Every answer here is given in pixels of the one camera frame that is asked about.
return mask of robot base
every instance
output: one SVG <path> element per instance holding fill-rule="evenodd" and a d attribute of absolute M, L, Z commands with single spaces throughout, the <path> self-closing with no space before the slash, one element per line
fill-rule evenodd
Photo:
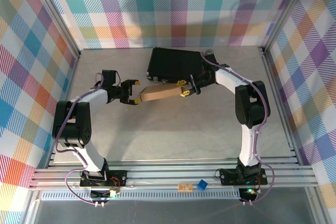
<path fill-rule="evenodd" d="M 222 186 L 257 186 L 259 181 L 261 185 L 267 185 L 265 169 L 261 169 L 259 175 L 246 178 L 244 181 L 239 180 L 236 169 L 220 169 L 219 177 Z"/>
<path fill-rule="evenodd" d="M 127 171 L 126 170 L 107 170 L 107 180 L 94 180 L 82 178 L 79 187 L 113 187 L 116 186 L 112 178 L 117 178 L 120 181 L 120 187 L 126 186 Z"/>

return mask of black case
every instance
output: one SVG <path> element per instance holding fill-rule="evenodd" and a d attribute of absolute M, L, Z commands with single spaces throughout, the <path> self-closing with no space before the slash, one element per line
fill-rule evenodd
<path fill-rule="evenodd" d="M 190 75 L 203 71 L 200 52 L 155 47 L 147 69 L 147 78 L 155 82 L 189 82 Z"/>

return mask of gray floor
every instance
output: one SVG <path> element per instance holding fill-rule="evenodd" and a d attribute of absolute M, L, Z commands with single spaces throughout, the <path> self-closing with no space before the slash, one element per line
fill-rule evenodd
<path fill-rule="evenodd" d="M 261 155 L 290 155 L 257 47 L 212 49 L 219 63 L 229 64 L 244 77 L 262 80 L 267 86 L 271 116 L 263 129 L 267 141 L 261 145 Z M 142 85 L 134 90 L 137 96 L 146 86 L 153 85 L 146 79 L 151 51 L 143 48 L 84 51 L 71 97 L 87 92 L 94 84 L 95 73 L 102 69 L 117 70 L 122 80 L 139 79 Z M 234 105 L 234 95 L 218 85 L 203 88 L 200 95 L 171 97 L 137 106 L 114 101 L 91 119 L 91 139 L 108 161 L 238 157 L 242 132 Z M 77 159 L 72 154 L 57 154 L 55 162 L 77 162 Z"/>
<path fill-rule="evenodd" d="M 262 201 L 242 206 L 238 200 L 116 200 L 105 208 L 80 201 L 41 201 L 36 224 L 271 224 L 314 223 L 304 188 L 274 188 Z"/>

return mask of blue cube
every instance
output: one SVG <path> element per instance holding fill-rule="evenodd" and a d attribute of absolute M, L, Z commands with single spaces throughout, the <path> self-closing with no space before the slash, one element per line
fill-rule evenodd
<path fill-rule="evenodd" d="M 199 190 L 204 191 L 207 185 L 208 185 L 208 183 L 201 179 L 201 181 L 198 183 L 197 187 L 198 187 Z"/>

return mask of plaid wall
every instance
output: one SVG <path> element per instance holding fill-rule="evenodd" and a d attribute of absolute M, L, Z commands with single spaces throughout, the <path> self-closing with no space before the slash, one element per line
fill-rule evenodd
<path fill-rule="evenodd" d="M 18 223 L 75 57 L 40 0 L 0 0 L 0 223 Z"/>
<path fill-rule="evenodd" d="M 287 0 L 54 1 L 77 43 L 96 49 L 263 45 Z"/>
<path fill-rule="evenodd" d="M 271 53 L 295 140 L 336 223 L 336 0 L 299 0 Z"/>

